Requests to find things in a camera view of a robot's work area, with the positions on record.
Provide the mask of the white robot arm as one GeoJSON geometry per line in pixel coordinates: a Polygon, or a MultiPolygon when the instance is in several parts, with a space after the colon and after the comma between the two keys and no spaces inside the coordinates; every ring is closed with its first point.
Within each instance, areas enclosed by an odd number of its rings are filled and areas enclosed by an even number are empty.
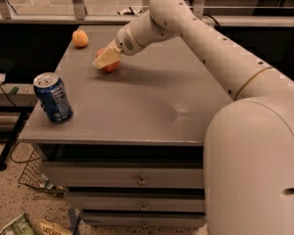
{"type": "Polygon", "coordinates": [[[99,55],[102,69],[176,35],[232,98],[204,141],[209,235],[294,235],[294,81],[198,19],[150,0],[99,55]]]}

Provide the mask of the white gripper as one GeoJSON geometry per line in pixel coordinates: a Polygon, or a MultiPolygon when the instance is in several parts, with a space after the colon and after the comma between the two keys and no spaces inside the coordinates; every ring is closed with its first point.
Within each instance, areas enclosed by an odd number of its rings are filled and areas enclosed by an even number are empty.
{"type": "Polygon", "coordinates": [[[130,24],[122,27],[116,38],[104,48],[104,52],[93,61],[93,66],[101,70],[103,67],[121,61],[121,54],[133,56],[144,49],[134,38],[130,24]]]}

